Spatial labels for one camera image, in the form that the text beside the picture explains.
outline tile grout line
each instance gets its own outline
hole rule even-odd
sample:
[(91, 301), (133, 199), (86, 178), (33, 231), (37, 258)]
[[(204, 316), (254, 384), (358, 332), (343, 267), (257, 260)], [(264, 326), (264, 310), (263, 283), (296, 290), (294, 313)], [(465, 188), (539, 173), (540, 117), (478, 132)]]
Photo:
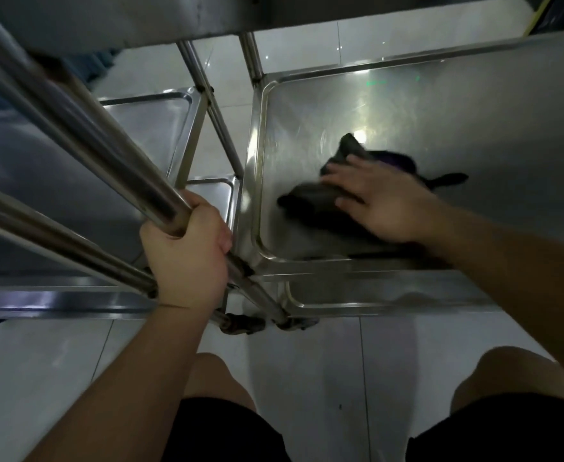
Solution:
[(341, 41), (340, 41), (340, 22), (335, 23), (337, 25), (337, 53), (340, 54), (340, 64), (341, 64)]
[(100, 355), (98, 356), (98, 361), (96, 362), (96, 366), (93, 369), (92, 379), (90, 380), (90, 384), (93, 383), (93, 377), (96, 376), (96, 371), (98, 371), (98, 365), (100, 365), (100, 359), (102, 358), (102, 354), (105, 351), (106, 342), (109, 340), (109, 336), (111, 335), (111, 329), (113, 329), (113, 325), (115, 324), (115, 319), (111, 320), (111, 326), (109, 326), (109, 332), (106, 333), (105, 343), (102, 344), (102, 350), (100, 351)]
[(367, 383), (365, 379), (365, 357), (363, 355), (363, 324), (359, 318), (359, 335), (361, 336), (361, 368), (363, 369), (363, 393), (365, 394), (365, 419), (367, 420), (367, 454), (372, 462), (372, 438), (369, 434), (369, 411), (367, 409)]

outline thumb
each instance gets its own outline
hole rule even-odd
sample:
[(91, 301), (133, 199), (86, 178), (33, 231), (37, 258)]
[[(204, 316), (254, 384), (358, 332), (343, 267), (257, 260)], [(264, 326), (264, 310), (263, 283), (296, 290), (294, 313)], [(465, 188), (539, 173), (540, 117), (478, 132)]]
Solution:
[(186, 236), (216, 241), (220, 236), (222, 223), (218, 209), (209, 204), (200, 204), (192, 210)]
[(335, 205), (360, 224), (367, 219), (367, 206), (350, 198), (337, 198)]

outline leg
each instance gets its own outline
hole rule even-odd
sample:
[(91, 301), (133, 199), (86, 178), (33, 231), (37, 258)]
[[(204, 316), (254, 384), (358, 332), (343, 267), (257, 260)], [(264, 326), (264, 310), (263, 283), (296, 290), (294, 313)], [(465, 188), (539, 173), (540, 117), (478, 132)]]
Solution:
[(450, 412), (507, 392), (535, 392), (564, 399), (564, 369), (528, 350), (496, 347), (481, 357), (474, 372), (456, 389)]
[(196, 354), (183, 397), (221, 398), (256, 412), (250, 394), (232, 377), (224, 361), (214, 354)]

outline metal cart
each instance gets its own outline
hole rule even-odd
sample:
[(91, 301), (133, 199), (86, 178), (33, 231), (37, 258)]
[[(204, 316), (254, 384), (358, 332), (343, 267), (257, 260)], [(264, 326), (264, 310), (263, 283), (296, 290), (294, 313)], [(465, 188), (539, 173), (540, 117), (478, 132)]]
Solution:
[[(60, 1), (83, 20), (84, 9), (97, 9)], [(247, 1), (263, 13), (263, 0)], [(305, 329), (325, 316), (495, 308), (438, 259), (349, 257), (375, 247), (298, 227), (275, 204), (278, 195), (314, 179), (341, 135), (360, 132), (370, 144), (412, 155), (423, 173), (470, 176), (443, 198), (564, 240), (564, 33), (263, 74), (248, 31), (423, 6), (408, 3), (341, 4), (324, 14), (309, 10), (324, 16), (309, 19), (280, 6), (277, 17), (188, 6), (190, 13), (218, 15), (199, 24), (170, 23), (171, 14), (185, 15), (176, 6), (166, 16), (149, 12), (161, 3), (144, 7), (143, 19), (158, 15), (161, 22), (137, 29), (137, 38), (125, 23), (102, 22), (110, 9), (102, 6), (88, 19), (94, 34), (74, 36), (72, 25), (56, 25), (62, 35), (52, 38), (15, 21), (18, 0), (1, 0), (0, 16), (12, 20), (28, 50), (0, 24), (0, 94), (16, 110), (0, 111), (0, 319), (146, 316), (156, 284), (139, 225), (147, 217), (182, 234), (191, 211), (176, 191), (183, 187), (215, 205), (235, 234), (227, 256), (230, 288), (282, 329)], [(28, 14), (33, 22), (31, 6)], [(129, 10), (113, 14), (135, 17)], [(99, 103), (55, 59), (65, 49), (93, 51), (102, 40), (105, 47), (137, 46), (238, 30), (254, 85), (245, 169), (190, 40), (177, 46), (194, 87), (125, 100)], [(234, 174), (188, 180), (205, 112)], [(212, 321), (227, 333), (265, 325), (223, 307)]]

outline black cloth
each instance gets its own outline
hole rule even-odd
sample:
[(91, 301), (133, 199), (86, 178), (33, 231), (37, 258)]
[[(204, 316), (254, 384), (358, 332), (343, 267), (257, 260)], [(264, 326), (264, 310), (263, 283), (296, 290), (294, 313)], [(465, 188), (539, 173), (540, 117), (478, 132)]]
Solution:
[(210, 397), (181, 401), (161, 462), (290, 462), (282, 435), (249, 408)]
[[(417, 165), (412, 157), (391, 151), (366, 151), (350, 133), (340, 139), (337, 153), (327, 161), (327, 164), (333, 162), (340, 165), (347, 165), (347, 157), (349, 155), (355, 155), (364, 160), (385, 162), (403, 172), (413, 175), (430, 191), (439, 186), (460, 185), (468, 179), (468, 176), (463, 173), (451, 173), (433, 179), (424, 178), (417, 173)], [(321, 168), (321, 175), (325, 175), (329, 172), (327, 164)], [(355, 222), (346, 212), (336, 207), (335, 200), (339, 196), (345, 196), (363, 202), (354, 194), (350, 194), (338, 186), (305, 182), (295, 186), (288, 194), (279, 196), (278, 206), (284, 210), (287, 217), (298, 220), (307, 227), (328, 230), (347, 238), (385, 244)], [(414, 255), (418, 252), (420, 251), (417, 251), (415, 246), (398, 245), (396, 251), (393, 253), (396, 256), (400, 256), (403, 254)]]
[[(182, 400), (162, 461), (235, 460), (290, 461), (282, 435), (255, 412), (217, 398)], [(564, 400), (486, 397), (408, 441), (407, 462), (477, 460), (564, 461)]]

